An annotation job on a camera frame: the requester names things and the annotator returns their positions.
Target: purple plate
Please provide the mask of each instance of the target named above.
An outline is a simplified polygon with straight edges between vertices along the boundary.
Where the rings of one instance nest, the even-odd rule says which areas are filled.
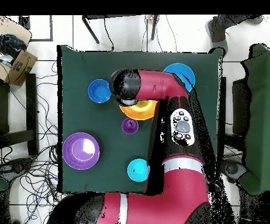
[[[87,133],[74,133],[63,143],[63,159],[73,169],[90,169],[97,163],[99,156],[98,142]]]

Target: blue bowl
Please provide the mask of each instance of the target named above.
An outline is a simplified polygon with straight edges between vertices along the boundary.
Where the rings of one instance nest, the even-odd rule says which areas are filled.
[[[109,83],[106,80],[94,80],[88,87],[88,96],[95,103],[106,102],[111,97]]]
[[[182,83],[185,84],[185,87],[188,90],[188,92],[190,92],[192,90],[192,87],[194,87],[195,85],[194,73],[191,70],[191,68],[185,64],[180,63],[171,64],[167,66],[163,71],[176,74],[178,78],[182,81]]]
[[[130,162],[127,169],[131,180],[143,182],[148,178],[148,166],[146,160],[135,159]]]

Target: small purple bowl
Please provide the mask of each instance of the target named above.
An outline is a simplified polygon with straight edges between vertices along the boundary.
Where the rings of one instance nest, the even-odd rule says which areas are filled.
[[[126,134],[134,134],[138,130],[138,122],[131,118],[126,118],[122,123],[122,129]]]
[[[97,163],[99,156],[98,142],[87,133],[74,133],[63,143],[63,159],[73,169],[90,169]]]

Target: light blue plate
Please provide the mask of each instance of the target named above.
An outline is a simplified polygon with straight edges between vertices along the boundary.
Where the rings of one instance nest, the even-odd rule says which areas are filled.
[[[188,92],[192,90],[192,87],[195,85],[195,76],[193,71],[185,64],[171,64],[167,66],[164,72],[174,73],[178,76],[178,78],[185,84],[185,87]]]
[[[127,169],[131,180],[135,182],[143,182],[148,177],[147,161],[143,159],[135,159],[130,162]]]

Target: orange bowl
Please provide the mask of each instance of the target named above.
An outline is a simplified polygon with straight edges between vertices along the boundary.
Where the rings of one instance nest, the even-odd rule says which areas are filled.
[[[147,120],[154,116],[156,105],[156,100],[140,100],[135,106],[119,106],[119,108],[129,118],[134,120]]]

